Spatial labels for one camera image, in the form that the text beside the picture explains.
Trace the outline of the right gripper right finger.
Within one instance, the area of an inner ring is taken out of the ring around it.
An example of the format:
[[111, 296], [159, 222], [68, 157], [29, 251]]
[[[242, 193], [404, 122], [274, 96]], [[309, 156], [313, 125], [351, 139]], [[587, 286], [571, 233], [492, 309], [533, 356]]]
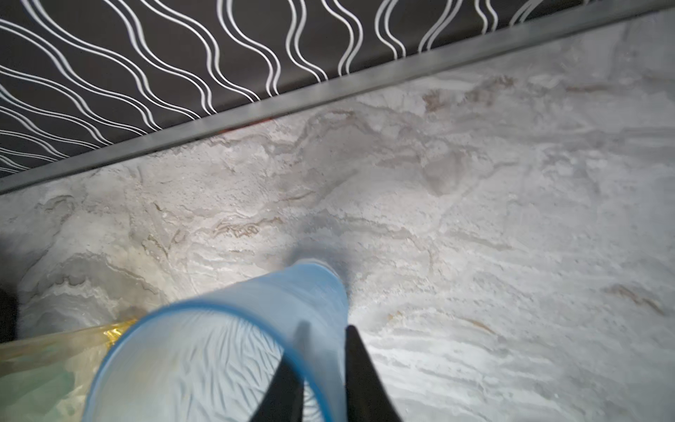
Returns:
[[354, 325], [346, 327], [346, 409], [350, 422], [401, 422]]

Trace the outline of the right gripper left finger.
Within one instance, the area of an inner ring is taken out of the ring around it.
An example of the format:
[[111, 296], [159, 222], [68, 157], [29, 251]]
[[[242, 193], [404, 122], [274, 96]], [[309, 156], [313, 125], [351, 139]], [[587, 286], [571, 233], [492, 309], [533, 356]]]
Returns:
[[304, 381], [285, 354], [250, 422], [302, 422], [303, 408]]

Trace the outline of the tall yellow plastic cup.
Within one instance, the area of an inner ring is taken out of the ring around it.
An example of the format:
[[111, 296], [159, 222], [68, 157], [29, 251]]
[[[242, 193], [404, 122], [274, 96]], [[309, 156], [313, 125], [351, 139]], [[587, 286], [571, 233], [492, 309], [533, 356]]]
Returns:
[[136, 320], [1, 345], [1, 420], [80, 421], [105, 356]]

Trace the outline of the tall blue plastic cup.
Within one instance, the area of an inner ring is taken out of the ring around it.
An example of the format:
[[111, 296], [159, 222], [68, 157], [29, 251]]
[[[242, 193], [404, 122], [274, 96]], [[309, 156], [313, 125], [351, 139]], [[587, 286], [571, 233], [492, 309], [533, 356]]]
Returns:
[[344, 421], [346, 288], [325, 263], [174, 302], [133, 324], [93, 379], [86, 421], [246, 421], [281, 363], [306, 420]]

